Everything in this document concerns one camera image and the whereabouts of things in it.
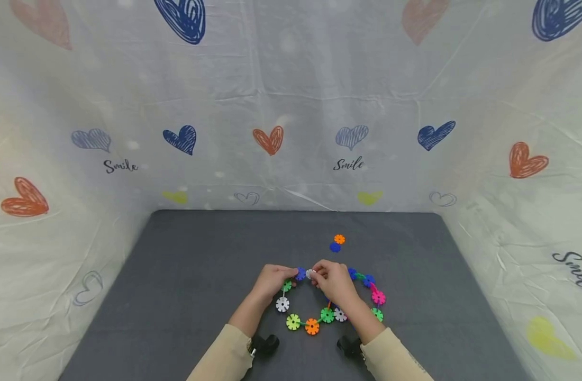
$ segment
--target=beige sleeve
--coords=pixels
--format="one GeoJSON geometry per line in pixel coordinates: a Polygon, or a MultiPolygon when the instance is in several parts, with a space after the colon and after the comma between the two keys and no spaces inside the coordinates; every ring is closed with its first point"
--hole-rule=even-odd
{"type": "Polygon", "coordinates": [[[250,341],[238,328],[226,324],[187,381],[240,381],[252,366],[247,350],[250,341]]]}
{"type": "Polygon", "coordinates": [[[433,381],[390,328],[361,349],[376,381],[433,381]]]}

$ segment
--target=white fabric backdrop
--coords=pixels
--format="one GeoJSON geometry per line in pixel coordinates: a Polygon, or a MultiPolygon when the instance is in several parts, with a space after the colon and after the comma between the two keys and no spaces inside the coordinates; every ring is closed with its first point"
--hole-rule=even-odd
{"type": "Polygon", "coordinates": [[[0,1],[0,380],[58,377],[162,208],[440,213],[582,381],[582,2],[0,1]]]}

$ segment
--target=red heart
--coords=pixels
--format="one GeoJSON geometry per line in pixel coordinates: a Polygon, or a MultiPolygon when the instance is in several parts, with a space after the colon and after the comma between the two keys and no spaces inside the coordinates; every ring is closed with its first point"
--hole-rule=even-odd
{"type": "Polygon", "coordinates": [[[71,50],[67,14],[59,0],[36,0],[35,5],[33,8],[21,0],[10,0],[12,12],[28,29],[61,48],[71,50]]]}
{"type": "Polygon", "coordinates": [[[284,131],[280,125],[276,126],[272,132],[270,133],[270,137],[266,135],[260,129],[253,130],[253,137],[257,144],[259,144],[263,149],[266,150],[270,156],[274,155],[280,149],[280,146],[283,145],[283,135],[284,131]]]}
{"type": "Polygon", "coordinates": [[[450,0],[430,0],[424,5],[423,0],[409,0],[403,8],[402,25],[415,45],[420,45],[424,37],[439,22],[448,8],[450,0]]]}
{"type": "Polygon", "coordinates": [[[526,179],[544,170],[549,164],[547,156],[535,156],[532,159],[528,159],[529,155],[528,144],[519,141],[513,145],[511,152],[509,152],[509,167],[511,168],[511,177],[513,179],[526,179]]]}
{"type": "Polygon", "coordinates": [[[48,212],[50,207],[46,198],[29,180],[16,177],[14,185],[21,197],[11,197],[1,201],[3,212],[16,217],[33,217],[48,212]]]}

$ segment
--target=outlined heart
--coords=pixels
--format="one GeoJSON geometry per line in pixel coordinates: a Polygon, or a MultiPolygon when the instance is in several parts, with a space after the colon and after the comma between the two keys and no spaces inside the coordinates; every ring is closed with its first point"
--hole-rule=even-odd
{"type": "Polygon", "coordinates": [[[154,0],[170,28],[183,41],[198,45],[206,32],[206,9],[202,0],[154,0]]]}
{"type": "Polygon", "coordinates": [[[71,134],[71,141],[79,148],[102,149],[109,152],[111,136],[102,129],[91,129],[88,132],[74,131],[71,134]]]}
{"type": "Polygon", "coordinates": [[[179,135],[172,131],[162,131],[164,140],[171,146],[192,156],[196,145],[196,129],[191,125],[184,125],[180,128],[179,135]]]}
{"type": "Polygon", "coordinates": [[[353,129],[342,127],[335,135],[335,143],[342,147],[348,147],[352,151],[352,148],[359,141],[365,139],[368,133],[369,128],[366,125],[355,125],[353,129]]]}
{"type": "Polygon", "coordinates": [[[455,127],[456,121],[453,120],[443,124],[436,130],[432,125],[427,125],[426,127],[421,128],[418,132],[418,144],[423,146],[427,151],[431,151],[431,149],[448,136],[455,127]]]}
{"type": "Polygon", "coordinates": [[[422,43],[448,9],[448,5],[450,0],[430,0],[426,5],[424,0],[407,2],[403,8],[402,25],[415,45],[422,43]]]}
{"type": "Polygon", "coordinates": [[[374,205],[378,200],[382,197],[382,191],[367,193],[367,192],[359,192],[357,193],[357,198],[359,202],[363,205],[374,205]]]}
{"type": "Polygon", "coordinates": [[[242,193],[234,193],[234,197],[243,204],[255,205],[259,202],[259,194],[255,192],[249,192],[246,196],[242,193]]]}
{"type": "Polygon", "coordinates": [[[441,194],[439,192],[431,192],[429,200],[440,207],[451,207],[456,203],[456,196],[451,193],[441,194]]]}
{"type": "Polygon", "coordinates": [[[35,8],[21,0],[10,0],[10,7],[16,19],[31,32],[61,48],[73,49],[69,41],[67,14],[59,0],[35,0],[35,8]]]}
{"type": "Polygon", "coordinates": [[[553,41],[582,21],[582,0],[539,0],[532,12],[532,32],[537,39],[553,41]]]}
{"type": "Polygon", "coordinates": [[[83,286],[83,291],[80,291],[73,298],[73,304],[76,306],[86,305],[93,301],[98,294],[103,291],[103,278],[96,271],[90,271],[84,275],[81,280],[81,285],[83,286]]]}
{"type": "Polygon", "coordinates": [[[273,156],[276,152],[278,152],[280,146],[283,145],[283,136],[284,131],[280,125],[272,129],[269,137],[260,129],[253,130],[253,137],[255,138],[255,141],[263,149],[265,149],[266,152],[270,154],[270,156],[273,156]]]}
{"type": "Polygon", "coordinates": [[[177,204],[187,204],[187,193],[185,192],[162,192],[162,196],[177,204]]]}
{"type": "Polygon", "coordinates": [[[526,337],[530,345],[548,356],[563,360],[577,360],[574,350],[556,337],[554,326],[546,317],[532,318],[526,328],[526,337]]]}
{"type": "Polygon", "coordinates": [[[535,156],[529,159],[530,149],[528,144],[519,141],[511,147],[509,152],[509,167],[513,179],[526,179],[544,170],[549,164],[547,156],[535,156]]]}
{"type": "Polygon", "coordinates": [[[3,212],[15,217],[34,217],[48,212],[50,207],[46,198],[29,180],[16,177],[14,186],[20,197],[10,197],[1,201],[3,212]]]}

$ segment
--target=orange disc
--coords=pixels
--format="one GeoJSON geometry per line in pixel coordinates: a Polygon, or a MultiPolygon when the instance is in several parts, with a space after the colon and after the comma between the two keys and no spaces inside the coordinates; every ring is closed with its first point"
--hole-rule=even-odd
{"type": "Polygon", "coordinates": [[[335,237],[333,237],[333,240],[336,244],[344,244],[344,242],[346,242],[346,238],[341,234],[336,234],[335,237]]]}
{"type": "Polygon", "coordinates": [[[304,328],[308,334],[315,335],[319,332],[319,322],[315,319],[308,319],[304,328]]]}

